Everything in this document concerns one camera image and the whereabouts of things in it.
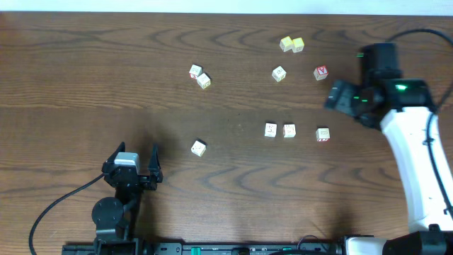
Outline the white block red print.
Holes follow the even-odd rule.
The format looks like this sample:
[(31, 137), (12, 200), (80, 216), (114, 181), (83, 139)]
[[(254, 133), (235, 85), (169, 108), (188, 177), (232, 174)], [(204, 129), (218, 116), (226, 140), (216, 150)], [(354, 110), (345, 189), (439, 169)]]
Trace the white block red print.
[(297, 134), (295, 124), (284, 124), (283, 125), (283, 137), (292, 138)]

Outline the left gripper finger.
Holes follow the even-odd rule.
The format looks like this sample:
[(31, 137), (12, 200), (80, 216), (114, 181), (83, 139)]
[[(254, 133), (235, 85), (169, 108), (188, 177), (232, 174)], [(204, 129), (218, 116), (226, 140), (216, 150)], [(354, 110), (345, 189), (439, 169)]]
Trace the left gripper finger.
[(124, 142), (121, 142), (120, 145), (117, 147), (117, 149), (108, 157), (107, 163), (113, 164), (114, 161), (115, 161), (116, 156), (120, 152), (125, 152), (125, 143)]
[(151, 174), (153, 174), (155, 176), (161, 175), (161, 166), (160, 166), (160, 162), (159, 162), (159, 148), (158, 148), (157, 144), (153, 145), (152, 152), (151, 152), (151, 158), (149, 160), (147, 169)]

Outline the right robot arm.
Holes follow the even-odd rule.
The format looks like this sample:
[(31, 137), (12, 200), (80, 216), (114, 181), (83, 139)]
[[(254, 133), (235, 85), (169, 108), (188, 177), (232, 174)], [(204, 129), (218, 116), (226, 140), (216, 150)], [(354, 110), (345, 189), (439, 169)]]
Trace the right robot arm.
[(360, 52), (361, 83), (335, 81), (324, 106), (386, 137), (406, 197), (408, 234), (346, 237), (343, 253), (451, 254), (452, 173), (428, 85), (403, 78), (393, 43), (364, 46)]

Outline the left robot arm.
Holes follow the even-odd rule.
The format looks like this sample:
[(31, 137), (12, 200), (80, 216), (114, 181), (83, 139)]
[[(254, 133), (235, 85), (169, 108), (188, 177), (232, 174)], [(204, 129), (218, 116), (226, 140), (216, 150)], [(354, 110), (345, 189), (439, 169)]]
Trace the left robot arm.
[(155, 191), (163, 181), (156, 145), (151, 151), (148, 174), (140, 173), (139, 155), (125, 151), (125, 143), (103, 163), (104, 181), (115, 189), (113, 197), (99, 200), (91, 217), (96, 225), (96, 241), (101, 244), (131, 240), (144, 191)]

